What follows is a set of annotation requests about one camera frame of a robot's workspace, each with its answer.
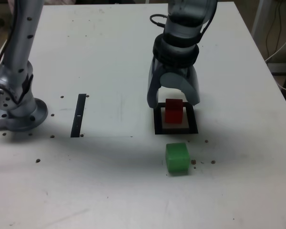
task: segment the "cable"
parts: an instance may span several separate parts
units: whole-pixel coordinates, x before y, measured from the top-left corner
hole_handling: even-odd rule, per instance
[[[277,10],[279,4],[280,4],[280,2],[278,1],[277,4],[276,4],[276,9],[275,9],[275,17],[273,18],[272,24],[271,24],[270,29],[269,29],[269,31],[268,31],[268,34],[267,34],[267,36],[266,36],[267,58],[269,58],[268,37],[269,37],[269,35],[270,35],[270,32],[271,32],[271,30],[272,30],[272,27],[273,27],[274,24],[275,24],[275,21],[276,21],[276,10]]]
[[[270,57],[268,57],[268,58],[265,60],[265,62],[269,61],[269,60],[271,59],[271,57],[273,57],[273,56],[276,55],[279,51],[281,51],[281,49],[283,49],[283,47],[284,47],[285,45],[286,45],[286,42],[285,42],[285,44],[282,45],[282,47],[281,47],[278,51],[276,51],[276,52],[273,53]]]
[[[282,6],[282,3],[283,3],[283,0],[280,1],[280,5],[278,6],[278,19],[279,19],[279,23],[280,23],[280,32],[278,33],[278,38],[277,38],[277,41],[276,41],[275,52],[277,51],[278,43],[280,41],[281,32],[282,32],[282,17],[281,17],[281,6]]]
[[[282,87],[277,81],[276,84],[278,85],[279,88],[283,89],[284,91],[286,91],[286,88]]]
[[[12,28],[10,30],[10,34],[5,42],[5,45],[3,46],[1,52],[0,52],[0,62],[1,62],[1,59],[4,55],[4,52],[6,50],[6,47],[9,45],[10,43],[10,39],[14,33],[14,30],[15,30],[15,26],[16,26],[16,21],[17,21],[17,15],[18,15],[18,0],[15,0],[15,4],[14,4],[14,15],[13,15],[13,24],[12,24]]]
[[[162,27],[162,28],[165,27],[165,25],[164,25],[163,23],[155,22],[155,21],[153,20],[153,17],[163,17],[163,18],[167,18],[166,15],[164,15],[164,14],[153,14],[152,16],[149,17],[149,20],[151,20],[151,22],[152,22],[153,24],[155,24],[155,25],[157,25],[157,26],[159,26],[159,27]]]

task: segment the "black strip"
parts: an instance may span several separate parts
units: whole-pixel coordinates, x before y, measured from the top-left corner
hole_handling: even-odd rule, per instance
[[[71,130],[71,137],[80,137],[85,101],[86,101],[86,94],[79,94]]]
[[[183,107],[186,110],[187,122],[189,128],[174,128],[174,129],[163,129],[162,128],[162,114],[161,108],[165,107],[165,103],[158,103],[158,106],[153,110],[153,122],[154,122],[154,134],[155,135],[188,135],[197,134],[198,128],[195,119],[195,113],[193,106],[188,102],[183,103]]]

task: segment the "white table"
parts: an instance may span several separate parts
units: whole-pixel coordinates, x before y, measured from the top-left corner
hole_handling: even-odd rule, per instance
[[[166,12],[44,7],[30,61],[49,116],[0,132],[0,229],[286,229],[286,102],[233,3],[218,4],[199,44],[199,134],[154,135],[146,93],[162,29],[149,16]],[[84,137],[70,138],[79,93]],[[167,173],[174,142],[197,161],[187,176]]]

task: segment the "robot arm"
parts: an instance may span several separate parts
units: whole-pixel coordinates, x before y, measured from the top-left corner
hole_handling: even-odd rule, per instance
[[[170,0],[163,34],[154,42],[149,73],[147,102],[158,105],[161,86],[181,90],[191,105],[200,102],[193,64],[199,54],[198,42],[210,25],[217,0]]]
[[[43,0],[15,0],[12,27],[0,61],[0,130],[26,131],[41,124],[46,104],[33,97],[33,67],[28,61]]]
[[[31,91],[33,67],[28,61],[44,0],[15,0],[13,23],[0,53],[0,130],[26,131],[48,115],[46,104]],[[199,102],[193,64],[197,43],[212,21],[217,0],[170,0],[163,34],[154,42],[147,93],[155,108],[161,86],[180,89],[189,103]],[[209,21],[201,33],[202,26]]]

